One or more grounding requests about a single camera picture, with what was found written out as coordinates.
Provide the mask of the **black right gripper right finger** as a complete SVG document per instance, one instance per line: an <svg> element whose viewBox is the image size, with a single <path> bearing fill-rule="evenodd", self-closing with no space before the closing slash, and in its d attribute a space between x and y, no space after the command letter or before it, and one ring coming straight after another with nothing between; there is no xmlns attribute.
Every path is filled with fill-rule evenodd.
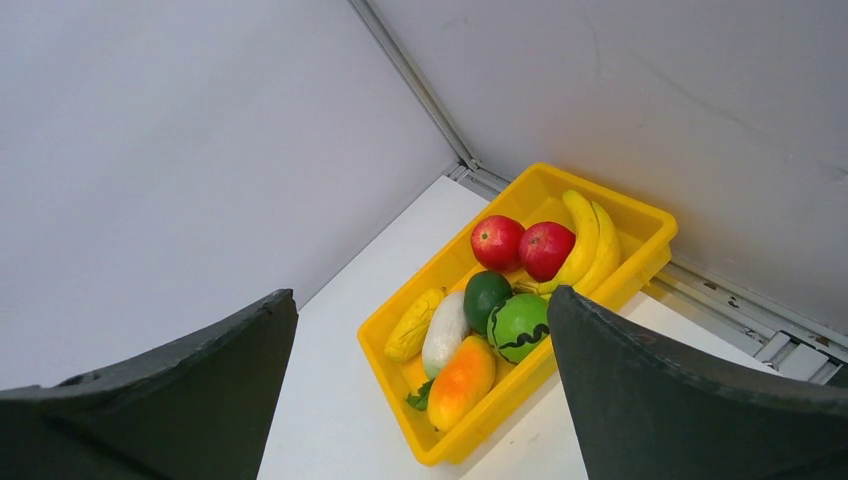
<svg viewBox="0 0 848 480"><path fill-rule="evenodd" d="M843 479L847 392L764 373L560 287L550 338L592 479Z"/></svg>

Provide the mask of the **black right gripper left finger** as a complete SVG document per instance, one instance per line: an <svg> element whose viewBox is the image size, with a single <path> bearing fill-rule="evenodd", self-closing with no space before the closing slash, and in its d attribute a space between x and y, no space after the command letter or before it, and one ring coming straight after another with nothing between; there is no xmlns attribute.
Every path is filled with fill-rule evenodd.
<svg viewBox="0 0 848 480"><path fill-rule="evenodd" d="M1 394L5 479L253 479L298 312L289 289L52 386Z"/></svg>

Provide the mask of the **green fake food ball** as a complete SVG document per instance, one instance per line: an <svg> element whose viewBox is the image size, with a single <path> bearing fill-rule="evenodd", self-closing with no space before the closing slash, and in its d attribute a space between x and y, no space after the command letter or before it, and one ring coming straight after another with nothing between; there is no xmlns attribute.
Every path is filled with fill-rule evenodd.
<svg viewBox="0 0 848 480"><path fill-rule="evenodd" d="M513 365L523 361L550 333L548 305L545 298L530 293L498 302L489 314L486 329L495 353Z"/></svg>

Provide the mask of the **yellow fake banana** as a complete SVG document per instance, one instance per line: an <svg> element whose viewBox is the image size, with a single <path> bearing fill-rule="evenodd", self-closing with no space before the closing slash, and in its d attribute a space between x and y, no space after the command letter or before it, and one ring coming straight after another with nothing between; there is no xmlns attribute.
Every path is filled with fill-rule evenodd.
<svg viewBox="0 0 848 480"><path fill-rule="evenodd" d="M575 222L576 242L572 251L552 280L520 279L513 285L515 293L549 297L558 286L565 285L588 297L618 268L622 249L607 211L575 190L567 190L562 201Z"/></svg>

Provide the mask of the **orange fake food ball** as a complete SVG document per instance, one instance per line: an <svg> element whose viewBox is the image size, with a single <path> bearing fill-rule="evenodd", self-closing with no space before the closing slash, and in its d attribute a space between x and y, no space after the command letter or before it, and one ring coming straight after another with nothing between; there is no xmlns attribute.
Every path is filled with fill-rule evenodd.
<svg viewBox="0 0 848 480"><path fill-rule="evenodd" d="M438 431L452 430L491 390L496 358L489 343L467 337L433 381L427 417Z"/></svg>

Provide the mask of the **dark green fake avocado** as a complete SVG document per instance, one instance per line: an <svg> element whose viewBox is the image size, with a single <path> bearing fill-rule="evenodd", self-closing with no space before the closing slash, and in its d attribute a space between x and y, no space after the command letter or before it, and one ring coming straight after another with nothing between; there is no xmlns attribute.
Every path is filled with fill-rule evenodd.
<svg viewBox="0 0 848 480"><path fill-rule="evenodd" d="M464 290L463 312L469 327L482 337L492 310L513 296L510 282L500 273L484 270L473 275Z"/></svg>

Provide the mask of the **white fake radish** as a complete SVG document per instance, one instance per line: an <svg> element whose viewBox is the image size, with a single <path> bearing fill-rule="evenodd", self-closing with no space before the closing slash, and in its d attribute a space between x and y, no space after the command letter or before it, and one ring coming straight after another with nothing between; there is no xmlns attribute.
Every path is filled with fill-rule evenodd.
<svg viewBox="0 0 848 480"><path fill-rule="evenodd" d="M469 335L470 327L464 313L464 296L463 291L447 295L431 319L421 351L422 366L428 380L415 393L407 396L407 403L418 411L426 409L433 380Z"/></svg>

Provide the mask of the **yellow fake corn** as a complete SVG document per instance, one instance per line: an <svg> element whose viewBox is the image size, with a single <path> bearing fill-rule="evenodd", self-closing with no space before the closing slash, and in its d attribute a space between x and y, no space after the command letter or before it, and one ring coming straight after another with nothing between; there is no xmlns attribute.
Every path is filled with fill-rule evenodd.
<svg viewBox="0 0 848 480"><path fill-rule="evenodd" d="M444 288L430 288L412 302L385 343L384 354L390 360L405 362L422 350L432 317L445 296Z"/></svg>

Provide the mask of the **red fake food ball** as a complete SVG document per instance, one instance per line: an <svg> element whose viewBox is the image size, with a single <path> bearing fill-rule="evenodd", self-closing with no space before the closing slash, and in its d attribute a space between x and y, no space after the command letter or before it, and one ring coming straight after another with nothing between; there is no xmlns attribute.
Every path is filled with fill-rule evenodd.
<svg viewBox="0 0 848 480"><path fill-rule="evenodd" d="M525 228L504 215L491 215L480 220L471 233L471 249L475 259L486 269L510 274L521 269L519 245Z"/></svg>

